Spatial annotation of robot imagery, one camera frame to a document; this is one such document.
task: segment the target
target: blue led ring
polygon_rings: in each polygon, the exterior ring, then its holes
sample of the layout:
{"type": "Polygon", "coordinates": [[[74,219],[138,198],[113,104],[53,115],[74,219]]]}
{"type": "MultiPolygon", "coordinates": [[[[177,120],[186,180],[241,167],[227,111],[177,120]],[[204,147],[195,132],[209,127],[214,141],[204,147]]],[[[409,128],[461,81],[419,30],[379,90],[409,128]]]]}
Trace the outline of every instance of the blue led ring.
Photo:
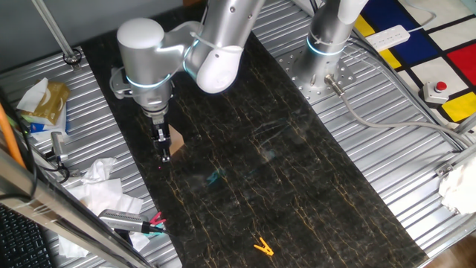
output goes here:
{"type": "Polygon", "coordinates": [[[313,50],[315,53],[317,54],[321,54],[321,55],[324,55],[324,56],[333,56],[333,55],[337,55],[337,54],[340,54],[344,48],[342,48],[340,51],[337,51],[337,52],[332,52],[332,53],[326,53],[326,52],[322,52],[322,51],[319,51],[317,49],[315,49],[312,45],[311,45],[311,42],[309,41],[309,37],[306,38],[306,41],[307,41],[307,45],[309,46],[309,48],[311,48],[311,50],[313,50]]]}
{"type": "Polygon", "coordinates": [[[129,81],[129,83],[131,83],[131,85],[137,86],[137,87],[140,87],[140,88],[143,88],[143,89],[153,89],[153,88],[159,87],[162,83],[164,83],[165,81],[169,80],[169,78],[170,78],[170,74],[168,74],[162,81],[159,81],[158,83],[150,84],[150,85],[143,85],[143,84],[136,83],[136,82],[132,81],[132,80],[126,75],[126,79],[129,81]]]}

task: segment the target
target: metal frame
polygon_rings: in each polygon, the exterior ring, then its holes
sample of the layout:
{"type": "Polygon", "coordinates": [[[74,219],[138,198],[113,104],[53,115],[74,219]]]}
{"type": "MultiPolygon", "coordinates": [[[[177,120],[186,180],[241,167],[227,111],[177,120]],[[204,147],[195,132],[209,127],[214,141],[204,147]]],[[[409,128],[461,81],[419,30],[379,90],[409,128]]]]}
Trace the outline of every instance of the metal frame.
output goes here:
{"type": "MultiPolygon", "coordinates": [[[[53,34],[54,39],[58,42],[58,45],[61,47],[61,50],[65,55],[65,59],[70,63],[75,63],[76,61],[78,61],[76,54],[74,53],[71,46],[68,44],[68,41],[66,41],[65,36],[62,35],[62,32],[60,28],[58,27],[58,24],[56,23],[50,11],[46,7],[44,1],[43,0],[31,0],[31,1],[33,2],[39,15],[45,21],[45,24],[48,26],[48,29],[50,29],[50,32],[51,34],[53,34]]],[[[71,66],[73,70],[81,69],[81,65],[79,63],[72,64],[71,66]]]]}
{"type": "Polygon", "coordinates": [[[454,131],[459,134],[465,134],[474,127],[476,127],[476,112],[465,119],[454,131]]]}
{"type": "MultiPolygon", "coordinates": [[[[30,193],[33,175],[0,150],[0,194],[30,193]]],[[[37,180],[32,201],[1,201],[117,267],[152,267],[132,246],[56,182],[37,180]]]]}

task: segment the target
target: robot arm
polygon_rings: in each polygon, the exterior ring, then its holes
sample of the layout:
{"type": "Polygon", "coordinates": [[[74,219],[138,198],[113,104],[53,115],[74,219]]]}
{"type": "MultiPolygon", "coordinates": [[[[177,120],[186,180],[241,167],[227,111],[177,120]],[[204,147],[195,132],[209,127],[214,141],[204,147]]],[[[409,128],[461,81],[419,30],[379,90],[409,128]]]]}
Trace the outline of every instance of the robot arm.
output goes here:
{"type": "MultiPolygon", "coordinates": [[[[324,77],[333,74],[332,68],[367,1],[328,0],[316,13],[309,32],[314,39],[310,42],[308,38],[308,51],[295,63],[302,72],[298,78],[313,86],[317,75],[324,85],[324,77]]],[[[172,94],[170,78],[177,71],[185,71],[207,93],[227,89],[237,76],[243,48],[264,2],[208,0],[202,23],[185,22],[167,33],[151,19],[132,19],[119,27],[118,42],[130,94],[151,119],[152,138],[163,162],[170,160],[166,117],[172,94]]]]}

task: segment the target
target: white power strip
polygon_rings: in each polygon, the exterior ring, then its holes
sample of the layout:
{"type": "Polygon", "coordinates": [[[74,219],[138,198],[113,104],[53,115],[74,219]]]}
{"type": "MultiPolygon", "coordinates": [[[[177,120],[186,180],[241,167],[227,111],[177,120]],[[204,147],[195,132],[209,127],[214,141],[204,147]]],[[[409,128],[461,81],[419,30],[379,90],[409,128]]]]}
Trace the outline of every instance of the white power strip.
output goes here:
{"type": "Polygon", "coordinates": [[[380,33],[367,36],[367,41],[378,51],[392,48],[406,42],[410,34],[401,25],[394,26],[380,33]]]}

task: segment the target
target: gray cable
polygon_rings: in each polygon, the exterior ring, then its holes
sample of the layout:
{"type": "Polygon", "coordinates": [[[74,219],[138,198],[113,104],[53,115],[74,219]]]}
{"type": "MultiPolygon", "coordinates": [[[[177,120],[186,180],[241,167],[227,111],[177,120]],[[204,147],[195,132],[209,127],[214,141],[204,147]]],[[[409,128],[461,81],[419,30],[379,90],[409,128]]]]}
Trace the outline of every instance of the gray cable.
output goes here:
{"type": "Polygon", "coordinates": [[[449,130],[445,127],[438,126],[436,124],[432,123],[426,123],[426,122],[402,122],[402,123],[395,123],[395,124],[375,124],[375,123],[370,123],[369,121],[364,120],[360,116],[357,115],[356,111],[351,107],[349,101],[347,100],[347,97],[345,95],[341,96],[342,101],[344,102],[345,106],[348,108],[349,112],[354,116],[354,118],[357,119],[361,124],[364,124],[368,127],[375,127],[375,128],[394,128],[394,127],[409,127],[409,126],[418,126],[418,127],[429,127],[434,130],[439,130],[443,131],[444,133],[447,133],[454,138],[459,139],[462,141],[467,147],[472,146],[472,143],[467,141],[462,135],[456,133],[455,131],[449,130]]]}
{"type": "Polygon", "coordinates": [[[411,7],[413,7],[413,8],[416,8],[416,9],[419,9],[419,10],[424,10],[424,11],[426,11],[426,12],[428,12],[428,13],[431,14],[431,19],[430,19],[430,20],[428,20],[427,22],[423,23],[423,25],[420,26],[420,27],[417,27],[417,28],[414,28],[414,29],[412,29],[412,30],[407,31],[408,33],[411,33],[411,32],[414,32],[414,31],[418,31],[418,30],[420,30],[420,29],[423,29],[425,26],[429,25],[430,23],[432,23],[432,22],[437,18],[437,14],[436,14],[434,11],[429,10],[429,9],[426,9],[426,8],[424,8],[424,7],[416,6],[414,3],[411,3],[411,2],[409,2],[408,0],[405,0],[405,2],[406,2],[409,6],[411,6],[411,7]]]}

